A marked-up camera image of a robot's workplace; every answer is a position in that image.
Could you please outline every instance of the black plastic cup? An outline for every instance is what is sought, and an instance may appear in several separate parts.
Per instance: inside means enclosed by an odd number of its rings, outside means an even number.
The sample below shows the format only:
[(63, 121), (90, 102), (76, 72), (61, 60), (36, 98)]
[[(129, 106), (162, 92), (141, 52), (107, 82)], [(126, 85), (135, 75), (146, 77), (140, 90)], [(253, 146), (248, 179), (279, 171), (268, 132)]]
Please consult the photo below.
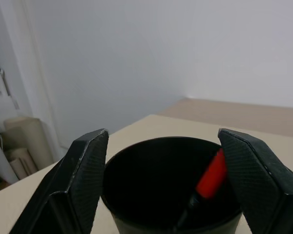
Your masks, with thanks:
[(233, 234), (241, 217), (225, 181), (184, 228), (173, 231), (196, 183), (221, 146), (190, 137), (139, 142), (106, 165), (102, 199), (120, 234)]

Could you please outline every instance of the beige table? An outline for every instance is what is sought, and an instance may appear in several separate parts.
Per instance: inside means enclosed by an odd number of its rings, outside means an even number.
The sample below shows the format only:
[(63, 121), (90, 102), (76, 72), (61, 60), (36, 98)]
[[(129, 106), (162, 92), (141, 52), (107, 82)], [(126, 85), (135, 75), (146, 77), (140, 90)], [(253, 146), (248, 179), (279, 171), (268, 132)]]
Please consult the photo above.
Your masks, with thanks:
[[(126, 146), (155, 137), (188, 136), (219, 143), (217, 132), (220, 127), (224, 126), (180, 118), (150, 115), (110, 136), (107, 149), (107, 160)], [(272, 148), (283, 163), (293, 170), (293, 137), (230, 128), (261, 138)], [(10, 231), (36, 187), (52, 166), (53, 165), (0, 191), (0, 234), (6, 234)], [(102, 204), (102, 201), (99, 202), (97, 208), (92, 233), (118, 233), (113, 219), (109, 211)], [(241, 218), (236, 233), (251, 233), (244, 217)]]

